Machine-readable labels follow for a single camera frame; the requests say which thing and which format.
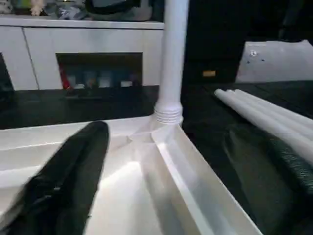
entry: white plastic rod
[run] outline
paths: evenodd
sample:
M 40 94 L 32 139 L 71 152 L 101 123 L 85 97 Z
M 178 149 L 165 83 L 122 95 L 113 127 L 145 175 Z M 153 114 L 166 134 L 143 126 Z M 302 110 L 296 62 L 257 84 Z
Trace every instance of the white plastic rod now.
M 180 103 L 189 0 L 166 0 L 163 66 L 155 115 L 168 124 L 182 121 Z
M 307 117 L 302 116 L 300 114 L 294 113 L 288 109 L 285 109 L 283 107 L 280 107 L 280 106 L 275 105 L 273 103 L 270 103 L 268 101 L 260 99 L 256 96 L 253 96 L 253 95 L 246 93 L 246 92 L 243 92 L 241 90 L 235 90 L 235 93 L 246 97 L 246 99 L 251 99 L 255 102 L 258 102 L 259 104 L 261 104 L 261 105 L 263 105 L 263 106 L 265 106 L 265 107 L 267 107 L 267 108 L 269 108 L 269 109 L 271 109 L 271 110 L 273 110 L 273 111 L 275 111 L 281 115 L 284 115 L 284 116 L 286 116 L 286 117 L 288 117 L 288 118 L 290 118 L 296 122 L 301 123 L 302 125 L 307 126 L 310 129 L 313 129 L 313 120 L 310 118 L 307 118 Z
M 222 90 L 216 90 L 215 95 L 255 126 L 285 141 L 296 153 L 299 154 L 299 156 L 303 157 L 313 165 L 313 145 L 308 138 L 255 108 L 247 106 L 246 103 L 240 101 L 235 96 L 231 97 L 228 93 Z
M 301 123 L 290 119 L 287 116 L 281 115 L 274 110 L 268 108 L 265 105 L 261 105 L 260 103 L 254 101 L 253 99 L 247 99 L 245 96 L 242 96 L 240 93 L 235 93 L 231 90 L 228 90 L 227 93 L 230 93 L 231 95 L 236 96 L 239 100 L 242 102 L 246 102 L 249 106 L 256 108 L 263 114 L 270 116 L 271 118 L 275 119 L 276 121 L 279 121 L 280 123 L 284 124 L 285 126 L 291 128 L 295 132 L 298 132 L 299 134 L 307 137 L 309 140 L 313 140 L 313 130 L 306 127 L 305 125 L 302 125 Z

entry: white plastic tray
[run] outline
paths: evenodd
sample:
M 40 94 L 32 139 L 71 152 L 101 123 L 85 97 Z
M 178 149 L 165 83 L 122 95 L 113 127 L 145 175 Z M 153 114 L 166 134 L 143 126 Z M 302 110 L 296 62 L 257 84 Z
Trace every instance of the white plastic tray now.
M 261 234 L 180 126 L 153 117 L 107 123 L 110 147 L 85 234 Z M 0 213 L 86 124 L 0 131 Z

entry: white rod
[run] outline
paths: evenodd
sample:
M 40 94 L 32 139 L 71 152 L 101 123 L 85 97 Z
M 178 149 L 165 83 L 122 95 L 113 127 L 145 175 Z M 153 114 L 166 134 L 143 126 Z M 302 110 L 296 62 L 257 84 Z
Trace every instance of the white rod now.
M 285 126 L 291 128 L 295 132 L 300 133 L 301 135 L 307 137 L 309 140 L 313 140 L 313 130 L 302 125 L 301 123 L 290 119 L 287 116 L 281 115 L 277 113 L 275 110 L 272 110 L 265 105 L 261 105 L 260 103 L 254 101 L 253 99 L 247 99 L 245 96 L 242 96 L 240 93 L 235 93 L 231 90 L 228 90 L 227 93 L 236 96 L 242 102 L 246 102 L 249 106 L 259 110 L 263 114 L 270 116 L 271 118 L 275 119 L 276 121 L 281 122 Z
M 251 99 L 255 102 L 258 102 L 259 104 L 261 104 L 261 105 L 263 105 L 263 106 L 265 106 L 265 107 L 267 107 L 267 108 L 269 108 L 269 109 L 271 109 L 271 110 L 273 110 L 273 111 L 275 111 L 281 115 L 284 115 L 284 116 L 286 116 L 286 117 L 288 117 L 294 121 L 302 123 L 302 125 L 305 125 L 310 129 L 313 129 L 313 120 L 310 118 L 307 118 L 307 117 L 302 116 L 300 114 L 294 113 L 288 109 L 285 109 L 283 107 L 280 107 L 278 105 L 275 105 L 273 103 L 265 101 L 261 98 L 253 96 L 253 95 L 246 93 L 246 92 L 243 92 L 241 90 L 235 90 L 235 93 L 240 94 L 242 96 L 245 96 L 247 99 Z
M 237 97 L 231 97 L 228 93 L 222 90 L 216 90 L 215 95 L 255 126 L 285 141 L 296 153 L 299 154 L 299 156 L 303 157 L 313 165 L 313 146 L 308 138 L 291 130 L 279 121 L 266 116 L 255 108 L 248 107 Z
M 180 123 L 181 81 L 189 0 L 166 0 L 163 38 L 163 71 L 155 114 L 163 123 Z

